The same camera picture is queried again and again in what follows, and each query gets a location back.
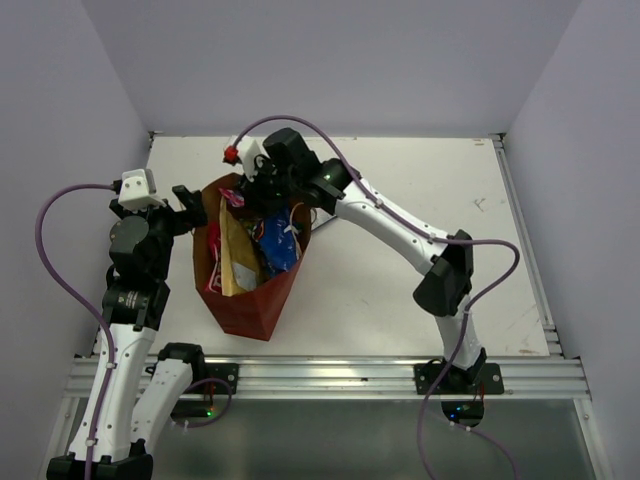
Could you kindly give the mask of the purple candy bag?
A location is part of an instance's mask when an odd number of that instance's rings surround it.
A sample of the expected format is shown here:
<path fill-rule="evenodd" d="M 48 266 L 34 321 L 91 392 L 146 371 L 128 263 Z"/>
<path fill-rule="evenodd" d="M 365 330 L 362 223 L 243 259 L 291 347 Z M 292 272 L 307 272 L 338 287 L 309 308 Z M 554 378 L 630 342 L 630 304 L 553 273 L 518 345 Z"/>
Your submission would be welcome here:
<path fill-rule="evenodd" d="M 245 207 L 245 199 L 240 191 L 228 188 L 220 188 L 219 193 L 221 194 L 221 197 L 224 198 L 226 202 L 232 207 Z"/>

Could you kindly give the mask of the small dark blue snack bag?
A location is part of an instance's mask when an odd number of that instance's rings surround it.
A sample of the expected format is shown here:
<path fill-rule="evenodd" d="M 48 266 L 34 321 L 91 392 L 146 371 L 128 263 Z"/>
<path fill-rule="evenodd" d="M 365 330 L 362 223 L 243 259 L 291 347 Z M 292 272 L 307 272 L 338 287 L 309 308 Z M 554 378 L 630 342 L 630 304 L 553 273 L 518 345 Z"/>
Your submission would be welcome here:
<path fill-rule="evenodd" d="M 324 210 L 313 209 L 311 212 L 311 230 L 315 231 L 335 218 L 333 214 Z"/>

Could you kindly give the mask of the pink Real chips bag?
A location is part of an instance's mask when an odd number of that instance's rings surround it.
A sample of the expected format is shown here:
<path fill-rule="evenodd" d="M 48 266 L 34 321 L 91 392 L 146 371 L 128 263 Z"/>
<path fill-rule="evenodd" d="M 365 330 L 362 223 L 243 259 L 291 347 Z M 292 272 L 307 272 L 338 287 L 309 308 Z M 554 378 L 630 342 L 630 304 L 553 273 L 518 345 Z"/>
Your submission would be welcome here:
<path fill-rule="evenodd" d="M 212 268 L 205 291 L 221 294 L 221 229 L 217 222 L 210 223 L 208 226 L 207 245 L 211 255 Z"/>

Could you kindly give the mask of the tan popcorn chips bag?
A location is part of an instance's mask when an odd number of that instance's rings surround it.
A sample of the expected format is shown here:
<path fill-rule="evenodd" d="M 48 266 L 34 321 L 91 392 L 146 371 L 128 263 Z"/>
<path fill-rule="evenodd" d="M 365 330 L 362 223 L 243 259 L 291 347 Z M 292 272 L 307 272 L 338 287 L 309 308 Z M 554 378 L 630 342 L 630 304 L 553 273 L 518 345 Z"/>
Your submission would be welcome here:
<path fill-rule="evenodd" d="M 262 268 L 249 233 L 237 220 L 224 198 L 220 199 L 222 294 L 232 297 L 255 290 Z"/>

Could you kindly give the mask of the red paper bag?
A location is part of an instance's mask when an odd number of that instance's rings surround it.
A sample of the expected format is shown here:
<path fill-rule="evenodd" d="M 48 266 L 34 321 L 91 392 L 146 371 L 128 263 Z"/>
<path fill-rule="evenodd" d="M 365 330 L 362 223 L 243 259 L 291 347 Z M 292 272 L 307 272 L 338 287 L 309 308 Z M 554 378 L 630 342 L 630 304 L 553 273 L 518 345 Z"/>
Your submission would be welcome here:
<path fill-rule="evenodd" d="M 193 239 L 196 290 L 224 333 L 268 341 L 310 241 L 311 211 L 287 200 L 259 213 L 234 173 L 202 195 L 207 222 Z"/>

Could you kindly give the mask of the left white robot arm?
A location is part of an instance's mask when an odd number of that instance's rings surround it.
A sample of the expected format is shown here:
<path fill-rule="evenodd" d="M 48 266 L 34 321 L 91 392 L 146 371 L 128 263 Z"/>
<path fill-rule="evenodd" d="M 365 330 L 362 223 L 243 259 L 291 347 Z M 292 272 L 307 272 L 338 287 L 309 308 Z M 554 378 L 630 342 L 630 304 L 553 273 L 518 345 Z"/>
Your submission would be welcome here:
<path fill-rule="evenodd" d="M 80 302 L 100 325 L 102 349 L 84 417 L 66 454 L 49 461 L 49 479 L 149 479 L 152 450 L 183 391 L 208 379 L 197 345 L 174 344 L 159 363 L 167 369 L 145 391 L 140 377 L 170 294 L 166 283 L 174 239 L 207 223 L 200 191 L 173 187 L 183 204 L 146 195 L 142 208 L 113 199 L 118 219 L 109 237 L 111 265 L 100 308 Z"/>

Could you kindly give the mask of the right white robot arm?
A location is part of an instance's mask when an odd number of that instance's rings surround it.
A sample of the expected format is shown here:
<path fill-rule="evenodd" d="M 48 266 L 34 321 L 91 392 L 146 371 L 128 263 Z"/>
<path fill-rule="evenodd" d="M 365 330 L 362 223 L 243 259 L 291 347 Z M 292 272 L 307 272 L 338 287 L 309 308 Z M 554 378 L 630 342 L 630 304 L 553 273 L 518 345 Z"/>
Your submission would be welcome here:
<path fill-rule="evenodd" d="M 422 222 L 374 190 L 341 157 L 320 160 L 291 128 L 263 142 L 234 139 L 224 159 L 242 165 L 239 187 L 247 206 L 266 213 L 300 200 L 362 228 L 407 260 L 422 277 L 413 299 L 435 318 L 442 338 L 449 363 L 445 381 L 461 393 L 480 382 L 486 352 L 471 321 L 474 259 L 465 231 L 450 236 Z"/>

